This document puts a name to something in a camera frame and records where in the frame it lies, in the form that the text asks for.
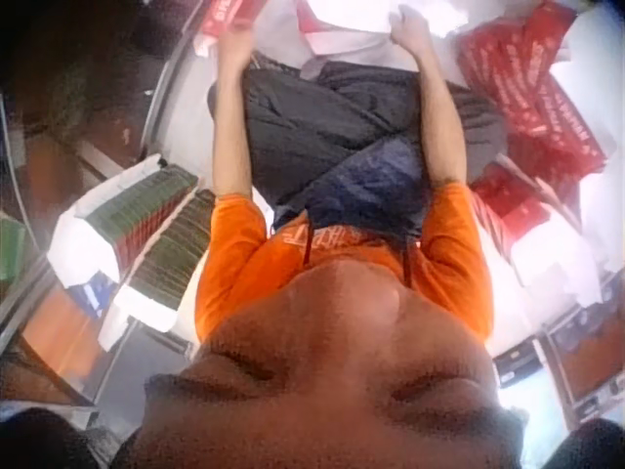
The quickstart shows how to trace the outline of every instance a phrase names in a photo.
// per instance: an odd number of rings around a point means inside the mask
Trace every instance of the red packaging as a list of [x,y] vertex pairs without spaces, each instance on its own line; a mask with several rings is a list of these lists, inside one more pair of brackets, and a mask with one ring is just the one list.
[[467,82],[506,116],[508,155],[561,200],[569,200],[579,181],[605,162],[596,138],[549,72],[575,17],[573,10],[544,1],[525,24],[498,20],[458,39],[458,64]]
[[533,187],[499,164],[490,163],[486,166],[482,176],[471,184],[471,189],[501,219],[505,232],[501,227],[496,227],[496,224],[489,229],[494,223],[492,214],[488,215],[483,209],[480,211],[482,216],[478,214],[480,223],[491,235],[493,230],[500,233],[493,239],[505,235],[505,241],[496,241],[496,244],[501,243],[503,252],[500,252],[507,259],[515,242],[532,228],[549,220],[549,212],[541,205]]
[[201,32],[219,37],[235,20],[253,22],[266,3],[267,0],[215,0],[204,17]]

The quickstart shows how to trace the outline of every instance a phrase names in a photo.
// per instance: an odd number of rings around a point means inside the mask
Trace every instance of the white paper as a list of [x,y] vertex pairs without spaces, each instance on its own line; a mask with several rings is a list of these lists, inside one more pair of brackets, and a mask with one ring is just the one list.
[[391,13],[399,5],[408,5],[420,12],[430,24],[432,34],[444,37],[468,22],[467,12],[454,8],[444,0],[308,0],[314,15],[323,22],[347,29],[389,34]]

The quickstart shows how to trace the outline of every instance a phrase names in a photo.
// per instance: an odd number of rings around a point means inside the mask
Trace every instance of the orange long-sleeve shirt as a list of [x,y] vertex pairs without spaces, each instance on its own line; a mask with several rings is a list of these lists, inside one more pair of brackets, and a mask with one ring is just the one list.
[[[411,256],[412,285],[417,294],[463,320],[485,340],[492,330],[492,288],[469,197],[469,190],[460,184],[435,193],[420,245]],[[306,266],[305,215],[269,239],[266,231],[263,214],[252,201],[239,195],[218,199],[195,305],[202,342],[244,304],[271,295],[301,271],[338,256],[385,266],[403,279],[401,254],[360,230],[345,226],[316,230]]]

